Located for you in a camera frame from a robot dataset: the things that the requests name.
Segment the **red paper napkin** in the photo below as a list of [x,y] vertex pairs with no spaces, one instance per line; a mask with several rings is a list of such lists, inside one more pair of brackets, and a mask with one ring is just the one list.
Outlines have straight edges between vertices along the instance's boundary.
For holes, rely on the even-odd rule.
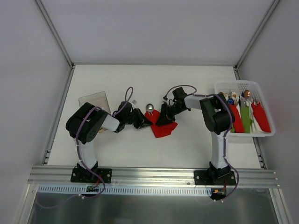
[[160,112],[154,110],[152,113],[145,112],[145,117],[150,120],[153,124],[150,126],[153,134],[156,138],[162,138],[171,135],[172,131],[178,126],[176,122],[164,126],[157,126],[156,122],[160,115]]

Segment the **silver spoon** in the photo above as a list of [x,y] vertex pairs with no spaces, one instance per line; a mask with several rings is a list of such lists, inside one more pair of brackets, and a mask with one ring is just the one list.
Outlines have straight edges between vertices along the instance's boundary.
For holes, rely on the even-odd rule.
[[146,105],[146,111],[148,114],[153,115],[153,111],[154,111],[154,106],[153,104],[149,103]]

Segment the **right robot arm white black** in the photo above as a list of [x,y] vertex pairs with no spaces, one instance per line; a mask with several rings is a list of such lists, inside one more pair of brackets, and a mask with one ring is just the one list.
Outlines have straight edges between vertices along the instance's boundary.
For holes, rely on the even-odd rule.
[[230,179],[231,165],[228,162],[228,137],[235,120],[223,94],[197,95],[187,94],[183,85],[173,88],[173,104],[167,103],[167,96],[161,105],[160,115],[157,119],[157,126],[164,126],[175,121],[175,116],[191,109],[202,111],[204,123],[211,132],[212,157],[207,171],[199,177],[202,180],[209,180],[214,185],[221,185]]

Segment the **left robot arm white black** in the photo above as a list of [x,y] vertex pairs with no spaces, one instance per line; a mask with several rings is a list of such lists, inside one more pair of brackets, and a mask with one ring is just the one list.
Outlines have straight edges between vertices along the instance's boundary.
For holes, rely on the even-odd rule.
[[110,169],[98,168],[94,142],[100,129],[119,133],[126,125],[133,125],[137,130],[149,127],[153,123],[143,115],[139,108],[122,101],[113,114],[91,103],[84,103],[67,121],[66,130],[77,146],[78,163],[72,170],[71,182],[95,183],[100,176],[105,183],[111,182],[107,174]]

